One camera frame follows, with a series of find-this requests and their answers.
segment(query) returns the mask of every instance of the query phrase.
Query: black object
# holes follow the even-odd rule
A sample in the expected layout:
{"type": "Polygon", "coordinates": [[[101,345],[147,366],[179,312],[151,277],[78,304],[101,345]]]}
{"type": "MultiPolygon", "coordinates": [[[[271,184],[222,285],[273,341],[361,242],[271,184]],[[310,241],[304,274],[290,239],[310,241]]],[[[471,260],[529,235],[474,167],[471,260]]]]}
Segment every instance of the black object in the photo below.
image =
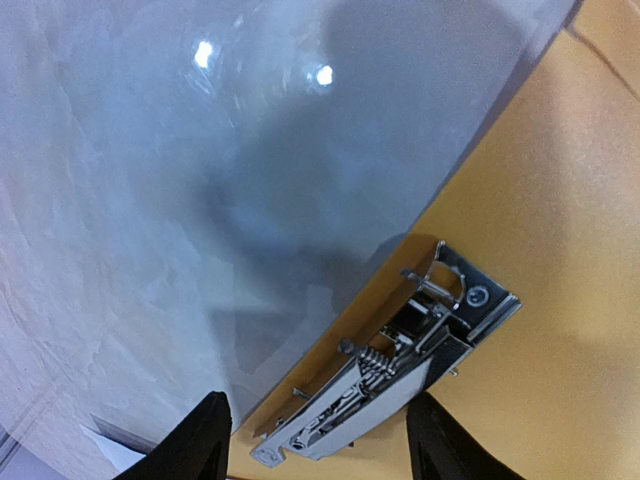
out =
{"type": "Polygon", "coordinates": [[[409,404],[407,431],[414,480],[523,480],[426,392],[409,404]]]}
{"type": "MultiPolygon", "coordinates": [[[[409,404],[407,430],[414,480],[523,480],[426,392],[409,404]]],[[[149,455],[115,480],[223,480],[230,436],[227,396],[212,392],[149,455]]]]}
{"type": "Polygon", "coordinates": [[[211,392],[149,455],[116,480],[224,480],[230,437],[227,396],[211,392]]]}

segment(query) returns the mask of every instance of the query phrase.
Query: spring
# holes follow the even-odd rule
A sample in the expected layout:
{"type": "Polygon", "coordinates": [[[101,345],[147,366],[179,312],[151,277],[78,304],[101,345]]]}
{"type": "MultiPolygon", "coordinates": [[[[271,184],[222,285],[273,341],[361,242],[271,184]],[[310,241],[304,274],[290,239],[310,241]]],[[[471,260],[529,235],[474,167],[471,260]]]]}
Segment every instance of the spring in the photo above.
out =
{"type": "Polygon", "coordinates": [[[389,375],[394,375],[396,373],[390,366],[391,359],[368,345],[365,345],[360,351],[360,361],[362,362],[363,367],[367,369],[371,368],[373,370],[383,371],[389,375]]]}

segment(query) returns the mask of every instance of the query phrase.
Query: orange surface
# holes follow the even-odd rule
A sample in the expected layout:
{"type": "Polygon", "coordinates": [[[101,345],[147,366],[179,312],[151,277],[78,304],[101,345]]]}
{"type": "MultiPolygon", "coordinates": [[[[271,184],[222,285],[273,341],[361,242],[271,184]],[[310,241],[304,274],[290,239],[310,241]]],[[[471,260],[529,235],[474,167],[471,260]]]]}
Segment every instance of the orange surface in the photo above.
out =
{"type": "MultiPolygon", "coordinates": [[[[636,50],[637,45],[630,46],[636,50]]],[[[640,102],[593,50],[561,33],[407,241],[234,435],[251,479],[410,478],[404,413],[334,457],[269,470],[252,431],[305,383],[433,234],[523,308],[432,392],[528,479],[640,472],[640,102]]]]}

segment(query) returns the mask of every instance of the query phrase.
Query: metal clamp mechanism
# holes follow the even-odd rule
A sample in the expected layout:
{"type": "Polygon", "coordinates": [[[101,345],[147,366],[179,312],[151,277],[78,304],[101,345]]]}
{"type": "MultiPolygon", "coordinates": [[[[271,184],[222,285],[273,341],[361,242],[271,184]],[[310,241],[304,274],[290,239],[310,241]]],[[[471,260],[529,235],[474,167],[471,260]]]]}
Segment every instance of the metal clamp mechanism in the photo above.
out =
{"type": "Polygon", "coordinates": [[[376,345],[387,347],[343,339],[344,367],[290,418],[280,419],[253,458],[275,467],[285,460],[285,448],[319,460],[353,444],[442,376],[457,374],[456,366],[521,306],[444,242],[426,275],[401,273],[417,288],[379,331],[376,345]]]}

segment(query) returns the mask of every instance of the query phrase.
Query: screw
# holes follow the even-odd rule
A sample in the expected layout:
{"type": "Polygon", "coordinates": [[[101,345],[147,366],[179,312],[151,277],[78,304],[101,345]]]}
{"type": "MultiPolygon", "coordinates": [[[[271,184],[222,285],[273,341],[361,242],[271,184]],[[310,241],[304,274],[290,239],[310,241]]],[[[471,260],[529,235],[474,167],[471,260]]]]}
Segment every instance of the screw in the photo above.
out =
{"type": "Polygon", "coordinates": [[[471,287],[467,292],[467,303],[474,307],[479,308],[487,304],[489,301],[489,290],[482,285],[476,285],[471,287]]]}
{"type": "Polygon", "coordinates": [[[344,355],[353,355],[357,350],[357,347],[348,338],[340,340],[340,345],[338,346],[338,351],[340,353],[344,355]]]}

